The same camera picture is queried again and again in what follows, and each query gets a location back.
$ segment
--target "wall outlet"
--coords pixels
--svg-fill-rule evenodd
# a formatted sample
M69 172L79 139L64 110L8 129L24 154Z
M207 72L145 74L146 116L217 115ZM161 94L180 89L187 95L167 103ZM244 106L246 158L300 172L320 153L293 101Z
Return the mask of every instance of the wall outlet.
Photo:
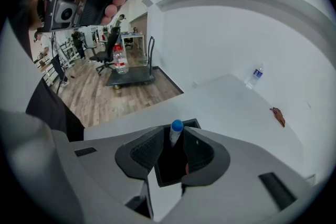
M193 81L192 87L193 88L197 88L198 87L198 83L196 81Z

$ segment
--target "wooden floor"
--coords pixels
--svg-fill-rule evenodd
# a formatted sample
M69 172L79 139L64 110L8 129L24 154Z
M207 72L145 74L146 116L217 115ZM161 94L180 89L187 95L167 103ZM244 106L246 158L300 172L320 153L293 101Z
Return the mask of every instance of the wooden floor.
M98 45L96 51L100 50L104 50L104 46ZM104 69L99 77L95 68L101 63L89 62L91 50L86 50L85 54L85 60L75 60L75 65L67 69L66 76L70 83L59 90L61 99L85 127L140 111L180 94L160 70L154 70L156 80L147 86L136 84L123 86L119 90L107 87L111 70ZM128 48L127 58L130 67L140 66L141 50L136 46L133 49ZM55 92L58 84L59 79L56 79L51 87Z

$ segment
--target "white table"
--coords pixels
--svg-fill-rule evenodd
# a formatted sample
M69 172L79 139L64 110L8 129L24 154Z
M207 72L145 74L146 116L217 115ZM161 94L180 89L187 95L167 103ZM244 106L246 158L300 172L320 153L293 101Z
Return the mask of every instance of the white table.
M142 111L86 128L84 138L117 136L175 119L197 118L202 129L259 145L302 175L302 144L287 123L284 128L280 125L270 108L259 94L227 75ZM179 200L181 186L159 188L154 171L148 179L154 220L159 221Z
M125 38L141 38L142 39L142 53L144 55L144 59L145 58L147 59L148 55L147 55L146 49L145 49L145 35L138 34L138 33L121 35L122 47L123 47L125 55L126 55L126 46L125 46L125 41L124 41Z

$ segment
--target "office chair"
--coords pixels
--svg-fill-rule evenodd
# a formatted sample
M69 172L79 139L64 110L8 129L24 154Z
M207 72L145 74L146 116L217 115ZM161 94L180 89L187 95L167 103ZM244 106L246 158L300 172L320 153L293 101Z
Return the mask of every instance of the office chair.
M92 49L93 51L93 56L90 57L90 60L104 63L103 65L96 68L96 71L98 72L99 76L101 76L100 73L105 68L112 69L111 65L113 65L113 63L111 62L113 61L113 47L118 40L119 34L120 34L120 27L113 27L111 29L111 34L109 35L107 44L105 45L105 51L100 51L96 53L94 51L94 48L90 47L90 49Z
M133 49L133 38L125 38L124 42L125 42L125 48L131 47L131 49Z

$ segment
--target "plastic bottle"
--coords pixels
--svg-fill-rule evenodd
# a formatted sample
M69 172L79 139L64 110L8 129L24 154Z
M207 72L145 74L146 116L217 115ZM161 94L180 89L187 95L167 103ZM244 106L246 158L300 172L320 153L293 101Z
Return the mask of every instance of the plastic bottle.
M118 74L126 74L129 71L127 58L119 44L116 44L113 48L113 59Z
M254 86L257 84L258 80L263 75L263 73L264 73L264 65L261 64L260 67L255 69L255 71L251 75L250 79L246 83L246 87L252 90Z
M180 120L175 120L173 121L171 127L170 127L170 134L169 134L169 139L170 139L170 145L171 147L174 147L177 140L180 137L180 134L183 130L183 122Z

